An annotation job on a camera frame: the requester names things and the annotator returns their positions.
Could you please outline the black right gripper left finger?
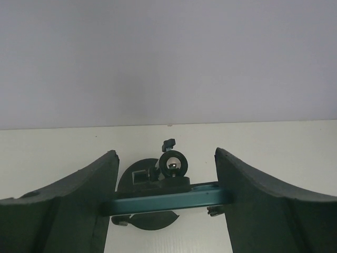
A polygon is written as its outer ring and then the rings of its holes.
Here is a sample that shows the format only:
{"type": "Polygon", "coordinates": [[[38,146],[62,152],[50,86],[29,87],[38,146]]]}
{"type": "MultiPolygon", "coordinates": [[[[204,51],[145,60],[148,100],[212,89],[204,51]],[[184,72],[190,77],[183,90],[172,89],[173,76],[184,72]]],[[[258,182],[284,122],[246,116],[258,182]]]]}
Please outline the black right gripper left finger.
{"type": "Polygon", "coordinates": [[[1,200],[1,252],[104,252],[119,158],[111,150],[69,176],[1,200]]]}

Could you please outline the green phone black screen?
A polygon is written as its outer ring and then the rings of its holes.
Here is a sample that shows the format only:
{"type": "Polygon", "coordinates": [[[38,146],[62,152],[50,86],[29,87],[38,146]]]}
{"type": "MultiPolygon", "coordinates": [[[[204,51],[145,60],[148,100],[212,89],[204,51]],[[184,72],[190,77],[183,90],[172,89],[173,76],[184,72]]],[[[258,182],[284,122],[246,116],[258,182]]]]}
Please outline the green phone black screen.
{"type": "Polygon", "coordinates": [[[150,189],[121,196],[115,193],[111,200],[101,204],[103,216],[125,216],[139,213],[171,211],[228,205],[231,193],[217,182],[191,184],[182,187],[150,189]]]}

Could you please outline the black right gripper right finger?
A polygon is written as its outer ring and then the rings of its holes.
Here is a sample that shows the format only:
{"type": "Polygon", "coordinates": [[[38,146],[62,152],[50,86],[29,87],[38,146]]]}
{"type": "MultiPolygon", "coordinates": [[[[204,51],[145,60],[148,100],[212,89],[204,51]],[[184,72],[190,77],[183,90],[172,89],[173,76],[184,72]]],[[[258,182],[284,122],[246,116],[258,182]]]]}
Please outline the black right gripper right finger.
{"type": "Polygon", "coordinates": [[[266,174],[228,151],[215,151],[233,252],[336,252],[336,197],[266,174]]]}

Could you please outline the black phone stand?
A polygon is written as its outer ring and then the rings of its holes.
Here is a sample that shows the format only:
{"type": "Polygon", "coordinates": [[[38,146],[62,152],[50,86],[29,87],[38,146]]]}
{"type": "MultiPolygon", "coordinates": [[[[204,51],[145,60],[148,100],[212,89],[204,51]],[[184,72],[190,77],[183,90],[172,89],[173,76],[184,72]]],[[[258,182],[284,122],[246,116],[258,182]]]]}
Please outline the black phone stand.
{"type": "MultiPolygon", "coordinates": [[[[147,158],[132,164],[122,174],[117,193],[139,194],[145,190],[191,185],[186,177],[188,161],[184,154],[173,149],[175,139],[163,142],[162,155],[158,159],[147,158]]],[[[207,207],[210,216],[219,215],[220,206],[207,207]]],[[[177,210],[112,216],[111,221],[118,226],[133,226],[143,230],[163,229],[177,220],[177,210]]]]}

